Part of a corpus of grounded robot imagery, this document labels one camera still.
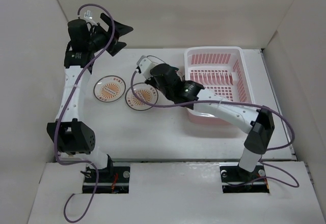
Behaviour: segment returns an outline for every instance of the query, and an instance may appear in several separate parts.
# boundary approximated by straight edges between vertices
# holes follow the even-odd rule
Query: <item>basket slot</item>
[[[216,53],[205,53],[205,54],[194,54],[192,55],[192,65],[202,64],[228,64],[231,58],[231,54],[216,54]]]
[[[190,80],[198,82],[204,86],[220,85],[232,86],[232,74],[227,70],[192,70]]]
[[[239,65],[239,60],[237,60],[233,66],[233,71],[237,73],[239,82],[236,85],[238,89],[238,94],[239,94],[239,99],[240,102],[246,102],[247,100],[247,95],[246,95],[246,90],[245,90],[245,85],[243,84],[243,78],[241,75],[241,70],[240,70],[240,65]]]

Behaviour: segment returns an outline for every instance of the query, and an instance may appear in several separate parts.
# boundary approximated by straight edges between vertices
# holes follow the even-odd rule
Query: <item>white tabletop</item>
[[[269,194],[223,193],[218,163],[134,163],[129,194],[96,194],[78,223],[325,224],[304,163],[271,164],[290,172],[300,187],[268,180]],[[29,224],[67,223],[63,208],[72,193],[81,193],[83,170],[85,164],[46,164]],[[279,170],[266,166],[265,171],[295,184]],[[67,206],[68,217],[78,219],[89,199],[90,194],[76,194]]]
[[[135,111],[124,96],[111,103],[98,101],[93,87],[104,76],[123,78],[127,89],[142,55],[156,55],[183,68],[184,49],[124,49],[115,57],[105,53],[93,67],[85,99],[85,123],[95,131],[96,144],[114,160],[232,160],[239,159],[246,135],[234,126],[203,126],[189,121],[185,108],[151,108]],[[260,50],[243,50],[256,103],[277,110]],[[144,82],[137,75],[136,82]],[[162,94],[158,104],[171,104]],[[269,147],[287,143],[281,121]],[[267,152],[265,159],[291,159],[289,148]]]

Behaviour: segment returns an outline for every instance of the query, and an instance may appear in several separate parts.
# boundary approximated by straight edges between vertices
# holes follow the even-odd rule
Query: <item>white panel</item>
[[[293,0],[59,0],[69,20],[79,6],[97,3],[134,27],[129,47],[203,45],[262,48]]]
[[[304,164],[272,164],[291,172],[300,188],[269,180],[270,194],[222,193],[218,163],[132,164],[129,194],[97,194],[79,223],[324,224]],[[42,178],[29,224],[66,223],[62,210],[69,193],[81,192],[76,183],[80,168],[48,166],[48,177]],[[293,183],[276,169],[265,170],[267,176]],[[58,187],[54,178],[64,184]],[[79,218],[89,198],[90,194],[75,195],[68,204],[69,218]]]
[[[136,62],[142,55],[156,55],[183,70],[184,49],[124,49],[115,57],[107,53],[93,67],[86,91],[85,123],[95,131],[96,144],[113,159],[198,160],[240,159],[246,134],[234,126],[204,126],[189,121],[185,108],[152,108],[135,111],[124,96],[112,103],[98,101],[93,95],[96,82],[107,75],[123,78],[130,87]],[[244,50],[253,96],[258,104],[277,109],[259,50]],[[135,82],[144,82],[137,75]],[[159,94],[158,104],[171,104]],[[270,147],[287,143],[283,125],[275,117],[276,129]],[[270,151],[266,159],[291,159],[289,148]]]
[[[0,0],[0,222],[27,223],[53,143],[66,19],[56,0]]]
[[[284,115],[297,131],[295,151],[309,164],[326,216],[326,0],[295,0],[265,50]]]

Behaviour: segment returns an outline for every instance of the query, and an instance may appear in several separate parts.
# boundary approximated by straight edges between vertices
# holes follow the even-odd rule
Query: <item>pink plastic basket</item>
[[[252,103],[251,85],[239,47],[193,47],[184,52],[185,79],[193,80],[215,94],[234,102]],[[209,114],[188,109],[189,119],[198,124],[227,124]]]

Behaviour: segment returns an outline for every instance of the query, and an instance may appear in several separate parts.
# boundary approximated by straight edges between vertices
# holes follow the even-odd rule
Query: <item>purple cable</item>
[[[98,5],[98,4],[84,4],[82,5],[79,9],[78,9],[78,12],[77,12],[77,15],[79,16],[80,14],[80,11],[84,8],[84,7],[88,7],[88,6],[93,6],[93,7],[98,7],[100,9],[102,9],[111,19],[112,21],[112,33],[111,33],[111,36],[110,36],[110,39],[107,43],[107,45],[83,68],[83,70],[80,72],[80,74],[78,75],[77,79],[76,79],[76,82],[75,82],[75,85],[78,84],[80,78],[82,77],[83,73],[88,69],[89,66],[91,66],[95,60],[100,56],[102,55],[102,53],[105,52],[105,50],[108,48],[108,46],[111,44],[112,40],[113,40],[113,37],[114,37],[114,32],[115,32],[115,24],[114,24],[114,20],[111,16],[111,14],[108,12],[108,10],[106,10],[104,7]],[[56,125],[56,130],[55,130],[55,137],[54,137],[54,147],[55,147],[55,157],[56,157],[56,160],[59,164],[61,165],[72,165],[72,164],[78,164],[78,163],[88,163],[90,164],[94,169],[95,169],[95,172],[96,172],[96,181],[95,181],[95,185],[94,185],[94,190],[92,192],[92,195],[91,195],[91,198],[90,198],[90,201],[88,202],[88,205],[85,209],[85,212],[81,215],[81,217],[77,220],[70,220],[68,219],[67,217],[67,214],[66,214],[66,208],[67,208],[67,205],[68,205],[68,202],[70,201],[70,199],[75,195],[75,194],[72,194],[69,199],[67,200],[66,204],[65,204],[65,207],[64,207],[64,210],[63,210],[63,215],[66,219],[67,222],[69,223],[76,223],[78,221],[80,221],[81,219],[83,219],[83,217],[86,215],[88,209],[90,208],[90,205],[91,205],[91,202],[94,198],[94,195],[95,195],[95,192],[96,192],[96,188],[97,188],[97,184],[98,184],[98,178],[99,178],[99,173],[98,173],[98,168],[96,167],[96,165],[94,165],[91,161],[88,161],[88,160],[80,160],[80,161],[75,161],[75,162],[66,162],[66,161],[62,161],[60,160],[59,156],[58,156],[58,135],[59,135],[59,127],[60,127],[60,123],[62,122],[62,118],[63,118],[63,115],[69,105],[69,102],[74,94],[76,90],[76,86],[74,86],[71,90],[71,93],[65,103],[65,105],[63,106],[62,108],[62,111],[60,113],[60,116],[57,120],[57,125]]]
[[[257,178],[255,178],[254,180],[251,180],[251,181],[249,181],[249,182],[244,182],[244,183],[240,183],[240,184],[229,184],[229,185],[230,185],[230,186],[233,186],[233,187],[241,187],[241,186],[246,186],[246,185],[248,185],[248,184],[250,184],[250,183],[253,183],[253,182],[259,181],[259,180],[261,180],[261,179],[271,179],[271,180],[274,180],[274,181],[278,181],[278,182],[280,182],[280,183],[283,183],[283,184],[285,184],[285,185],[287,185],[287,186],[289,186],[289,187],[294,187],[294,188],[298,188],[298,187],[300,187],[300,184],[299,184],[299,182],[297,181],[297,179],[296,179],[292,174],[290,174],[289,172],[287,172],[286,170],[284,170],[284,169],[282,169],[282,168],[279,168],[279,167],[277,167],[277,166],[275,166],[275,165],[271,165],[271,164],[263,163],[262,161],[260,161],[260,163],[262,163],[262,164],[265,165],[265,166],[269,166],[269,167],[272,167],[272,168],[275,168],[275,169],[277,169],[277,170],[279,170],[279,171],[284,172],[285,174],[287,174],[289,177],[291,177],[291,178],[295,181],[296,185],[292,185],[292,184],[290,184],[290,183],[284,182],[284,181],[282,181],[282,180],[280,180],[280,179],[277,179],[277,178],[275,178],[275,177],[267,177],[267,176],[265,176],[265,177],[257,177]]]
[[[284,149],[284,148],[290,146],[293,143],[294,139],[295,139],[294,130],[293,130],[291,124],[288,122],[288,120],[283,115],[281,115],[280,113],[276,112],[275,110],[273,110],[273,109],[271,109],[269,107],[263,106],[263,105],[252,104],[252,103],[241,103],[241,102],[218,101],[218,100],[201,100],[201,101],[191,101],[191,102],[177,103],[177,104],[170,104],[170,105],[159,105],[159,104],[153,104],[153,103],[149,103],[147,101],[144,101],[133,90],[133,80],[134,80],[134,77],[136,76],[136,74],[137,74],[137,71],[135,71],[133,73],[132,77],[131,77],[131,81],[130,81],[130,89],[131,89],[131,92],[136,97],[136,99],[138,99],[139,101],[141,101],[142,103],[144,103],[144,104],[146,104],[148,106],[156,107],[156,108],[172,108],[172,107],[185,106],[185,105],[190,105],[190,104],[195,104],[195,103],[222,103],[222,104],[230,104],[230,105],[250,106],[250,107],[256,107],[256,108],[266,108],[270,112],[272,112],[273,114],[275,114],[278,117],[280,117],[281,120],[284,121],[284,123],[287,125],[287,127],[291,131],[291,139],[290,139],[290,142],[289,143],[287,143],[285,145],[282,145],[282,146],[278,146],[278,147],[267,149],[267,151],[276,150],[276,149]]]

